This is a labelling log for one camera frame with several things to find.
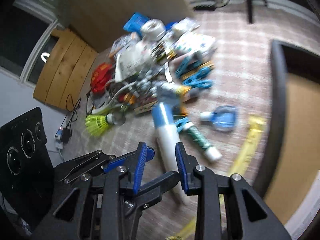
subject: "silver bolt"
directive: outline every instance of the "silver bolt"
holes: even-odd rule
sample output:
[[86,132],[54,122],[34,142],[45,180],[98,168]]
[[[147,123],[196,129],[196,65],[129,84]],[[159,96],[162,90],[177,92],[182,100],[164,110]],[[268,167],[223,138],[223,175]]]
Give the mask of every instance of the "silver bolt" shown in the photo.
[[232,174],[232,178],[233,178],[235,181],[241,180],[241,176],[240,176],[238,173]]
[[197,165],[196,166],[196,170],[197,171],[204,171],[205,170],[205,166],[204,165]]
[[129,207],[133,207],[133,203],[129,200],[126,200],[125,203],[129,206]]
[[125,172],[126,169],[127,169],[127,168],[126,168],[125,166],[118,166],[118,167],[116,168],[116,170],[119,171],[119,172]]
[[82,174],[80,176],[80,179],[83,181],[87,181],[88,179],[90,179],[90,175],[88,173]]

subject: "red bag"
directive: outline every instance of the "red bag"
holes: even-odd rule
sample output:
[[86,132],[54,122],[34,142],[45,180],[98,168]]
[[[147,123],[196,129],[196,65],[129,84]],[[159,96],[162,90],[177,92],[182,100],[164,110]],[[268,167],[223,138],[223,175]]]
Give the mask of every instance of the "red bag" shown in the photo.
[[112,78],[112,64],[102,63],[92,73],[91,91],[96,95],[103,95],[106,83]]

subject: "white wall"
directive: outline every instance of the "white wall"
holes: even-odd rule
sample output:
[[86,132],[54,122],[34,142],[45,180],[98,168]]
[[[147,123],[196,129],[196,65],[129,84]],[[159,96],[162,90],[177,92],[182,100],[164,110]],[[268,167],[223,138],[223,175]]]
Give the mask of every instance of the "white wall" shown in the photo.
[[61,163],[61,158],[55,147],[54,135],[59,129],[65,113],[46,106],[35,100],[33,88],[19,83],[12,77],[0,73],[0,127],[19,115],[39,106],[42,111],[44,131],[47,135],[46,147],[53,166]]

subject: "wooden crate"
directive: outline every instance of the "wooden crate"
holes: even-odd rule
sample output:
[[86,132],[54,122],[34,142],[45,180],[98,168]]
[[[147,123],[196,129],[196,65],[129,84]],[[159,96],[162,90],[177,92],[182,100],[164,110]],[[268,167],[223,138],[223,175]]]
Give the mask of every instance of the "wooden crate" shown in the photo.
[[97,52],[69,29],[53,30],[59,40],[36,84],[33,97],[61,109],[72,110]]

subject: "checkered carpet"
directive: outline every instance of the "checkered carpet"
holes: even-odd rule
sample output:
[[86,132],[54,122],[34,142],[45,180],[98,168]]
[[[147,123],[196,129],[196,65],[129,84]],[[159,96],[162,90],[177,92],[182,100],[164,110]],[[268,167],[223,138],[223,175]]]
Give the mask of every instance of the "checkered carpet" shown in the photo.
[[[215,70],[210,74],[215,85],[212,89],[203,91],[198,101],[187,104],[187,108],[191,121],[217,147],[223,158],[210,165],[187,136],[181,135],[180,139],[187,153],[196,156],[199,163],[223,173],[232,165],[245,139],[249,115],[258,114],[270,119],[271,40],[293,43],[320,55],[320,29],[282,10],[262,6],[254,7],[254,24],[249,25],[245,4],[228,5],[214,12],[196,13],[196,18],[201,23],[197,32],[218,39],[218,49],[212,58]],[[101,53],[93,63],[92,69],[106,59],[107,52]],[[79,119],[73,124],[72,138],[63,151],[65,158],[72,159],[97,149],[102,149],[106,154],[120,156],[135,150],[139,141],[145,141],[147,145],[156,149],[156,156],[146,164],[143,180],[147,182],[162,174],[164,169],[150,114],[140,117],[129,114],[124,125],[113,127],[98,138],[89,136],[84,125],[85,94],[89,90],[89,83],[90,76],[86,78],[81,92],[83,100],[78,111]],[[236,106],[239,111],[237,128],[230,134],[213,131],[209,126],[200,125],[199,122],[200,112],[214,110],[222,105]],[[253,182],[259,169],[267,134],[268,126],[244,176],[249,183]],[[166,193],[161,203],[144,211],[137,239],[163,240],[182,229],[195,215],[196,197],[191,197],[189,206],[181,206],[176,203],[171,193]]]

